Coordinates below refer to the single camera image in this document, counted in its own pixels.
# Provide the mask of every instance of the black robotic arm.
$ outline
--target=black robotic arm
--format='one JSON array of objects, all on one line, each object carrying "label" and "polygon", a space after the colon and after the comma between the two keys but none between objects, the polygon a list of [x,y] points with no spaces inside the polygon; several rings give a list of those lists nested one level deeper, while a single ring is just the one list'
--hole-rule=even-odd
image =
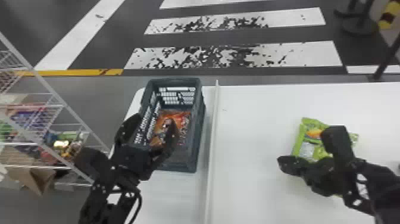
[{"label": "black robotic arm", "polygon": [[[399,224],[400,177],[387,167],[356,158],[344,126],[328,127],[321,139],[333,158],[310,163],[304,158],[284,155],[277,159],[280,169],[302,177],[317,194],[340,195],[347,207],[374,216],[377,224]],[[367,193],[362,194],[359,186],[365,186]]]},{"label": "black robotic arm", "polygon": [[[162,147],[133,144],[133,134],[141,121],[141,116],[135,114],[121,125],[110,159],[91,148],[83,148],[76,156],[75,166],[95,180],[81,209],[79,224],[124,224],[138,201],[129,223],[136,219],[142,206],[138,188],[140,181],[147,181],[152,172],[171,156],[179,140],[176,124],[172,121]],[[120,195],[117,204],[108,203],[111,194]]]}]

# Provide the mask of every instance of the crosswalk stripe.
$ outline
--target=crosswalk stripe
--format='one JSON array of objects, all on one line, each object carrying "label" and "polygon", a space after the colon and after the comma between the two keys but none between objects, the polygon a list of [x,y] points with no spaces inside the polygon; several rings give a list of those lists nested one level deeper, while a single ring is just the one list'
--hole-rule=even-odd
[{"label": "crosswalk stripe", "polygon": [[125,69],[342,66],[333,41],[136,48]]},{"label": "crosswalk stripe", "polygon": [[164,0],[164,2],[162,2],[160,6],[160,9],[195,7],[201,5],[231,4],[240,2],[258,2],[258,1],[273,1],[273,0]]},{"label": "crosswalk stripe", "polygon": [[[378,66],[346,66],[349,74],[373,74],[378,69]],[[391,65],[386,68],[384,73],[397,73],[400,74],[399,65]]]},{"label": "crosswalk stripe", "polygon": [[152,20],[145,34],[206,32],[246,28],[323,26],[325,19],[319,7],[251,13],[200,15]]},{"label": "crosswalk stripe", "polygon": [[68,69],[85,46],[125,0],[100,0],[35,66],[36,70]]}]

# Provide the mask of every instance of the black plastic basket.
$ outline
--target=black plastic basket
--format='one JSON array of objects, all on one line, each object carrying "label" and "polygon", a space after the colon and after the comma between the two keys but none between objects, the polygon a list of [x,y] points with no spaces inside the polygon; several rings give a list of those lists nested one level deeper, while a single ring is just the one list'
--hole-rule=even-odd
[{"label": "black plastic basket", "polygon": [[150,143],[153,129],[162,109],[190,110],[186,138],[158,169],[178,172],[196,172],[205,104],[197,78],[152,79],[147,83],[141,101],[140,115],[143,117],[136,129],[134,144]]}]

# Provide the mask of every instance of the colorful packaging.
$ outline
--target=colorful packaging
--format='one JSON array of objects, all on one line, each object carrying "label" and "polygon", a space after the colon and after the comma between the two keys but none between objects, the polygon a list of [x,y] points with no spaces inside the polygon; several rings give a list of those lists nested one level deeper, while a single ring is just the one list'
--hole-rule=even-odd
[{"label": "colorful packaging", "polygon": [[190,122],[190,110],[161,110],[154,127],[153,138],[150,142],[151,146],[162,146],[164,143],[165,133],[168,130],[168,125],[171,123],[171,119],[175,121],[175,124],[179,130],[178,145],[185,144]]},{"label": "colorful packaging", "polygon": [[[292,155],[302,157],[308,161],[318,161],[325,157],[332,157],[331,154],[325,151],[321,140],[321,133],[329,125],[324,124],[316,119],[306,118],[301,119],[299,134],[293,147]],[[349,133],[352,144],[358,140],[358,134]]]}]

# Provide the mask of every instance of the white table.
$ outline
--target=white table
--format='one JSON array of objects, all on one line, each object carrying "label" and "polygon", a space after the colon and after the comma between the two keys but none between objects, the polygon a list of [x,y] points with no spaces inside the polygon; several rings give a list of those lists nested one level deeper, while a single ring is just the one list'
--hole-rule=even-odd
[{"label": "white table", "polygon": [[[138,111],[142,93],[127,118]],[[223,86],[203,93],[207,119],[198,172],[155,172],[140,184],[137,223],[373,224],[341,198],[319,196],[301,178],[282,173],[276,158],[290,154],[301,118],[312,117],[359,133],[356,156],[396,170],[400,83]]]}]

